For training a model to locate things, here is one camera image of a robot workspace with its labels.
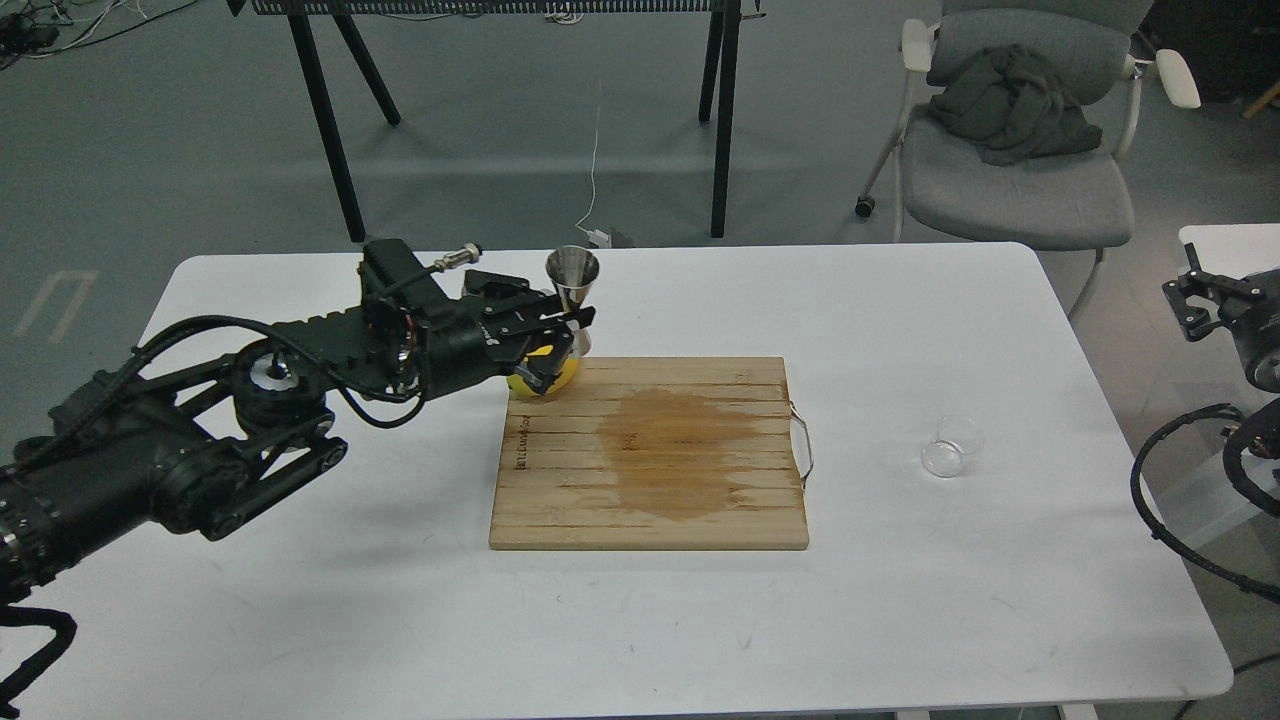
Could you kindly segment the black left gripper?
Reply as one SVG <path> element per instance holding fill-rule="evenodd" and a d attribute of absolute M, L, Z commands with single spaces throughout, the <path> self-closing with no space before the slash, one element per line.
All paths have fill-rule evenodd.
<path fill-rule="evenodd" d="M 419 296 L 422 331 L 420 379 L 426 398 L 467 389 L 495 375 L 517 398 L 545 398 L 563 389 L 581 363 L 571 325 L 594 323 L 596 309 L 566 313 L 557 293 L 516 275 L 463 274 L 462 299 Z"/>

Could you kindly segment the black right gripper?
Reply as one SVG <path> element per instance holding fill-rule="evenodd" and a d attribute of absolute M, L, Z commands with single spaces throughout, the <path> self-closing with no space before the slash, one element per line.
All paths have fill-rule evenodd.
<path fill-rule="evenodd" d="M 1244 378 L 1277 393 L 1279 269 L 1234 279 L 1203 272 L 1194 247 L 1184 250 L 1189 269 L 1162 286 L 1184 340 L 1198 342 L 1216 328 L 1229 329 Z"/>

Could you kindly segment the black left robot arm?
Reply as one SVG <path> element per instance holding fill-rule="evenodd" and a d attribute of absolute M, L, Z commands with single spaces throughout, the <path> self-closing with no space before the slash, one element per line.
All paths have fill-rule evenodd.
<path fill-rule="evenodd" d="M 358 302 L 302 322 L 202 315 L 132 348 L 50 411 L 52 433 L 24 439 L 3 468 L 3 625 L 52 638 L 3 680 L 3 716 L 56 662 L 74 619 L 24 606 L 37 585 L 146 521 L 219 541 L 334 468 L 338 393 L 365 423 L 393 429 L 361 398 L 425 402 L 498 377 L 547 395 L 585 338 L 600 264 L 553 251 L 553 291 L 479 272 L 468 243 L 430 264 L 401 240 L 364 247 Z"/>

